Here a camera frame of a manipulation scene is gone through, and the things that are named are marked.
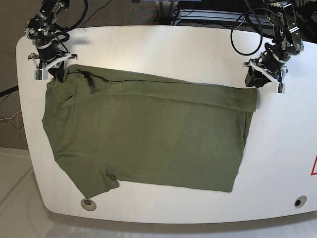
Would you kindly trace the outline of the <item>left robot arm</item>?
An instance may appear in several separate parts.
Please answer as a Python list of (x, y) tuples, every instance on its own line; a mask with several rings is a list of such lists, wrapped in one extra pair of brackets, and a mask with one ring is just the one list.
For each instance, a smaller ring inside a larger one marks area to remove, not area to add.
[(288, 72), (286, 63), (304, 49), (300, 29), (296, 22), (294, 6), (290, 0), (265, 0), (267, 19), (273, 25), (272, 43), (264, 45), (265, 51), (256, 59), (244, 63), (248, 68), (246, 87), (263, 87), (276, 83), (277, 92), (284, 90)]

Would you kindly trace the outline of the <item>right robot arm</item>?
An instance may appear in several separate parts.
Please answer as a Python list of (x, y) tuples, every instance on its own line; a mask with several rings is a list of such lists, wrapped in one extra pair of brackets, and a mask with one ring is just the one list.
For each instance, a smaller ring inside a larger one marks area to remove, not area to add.
[(78, 58), (68, 50), (65, 42), (70, 38), (68, 32), (76, 28), (83, 18), (71, 27), (56, 24), (58, 14), (65, 12), (69, 5), (68, 0), (44, 0), (35, 17), (27, 22), (25, 35), (37, 50), (27, 57), (35, 65), (35, 80), (46, 80), (51, 75), (55, 80), (62, 81), (65, 61)]

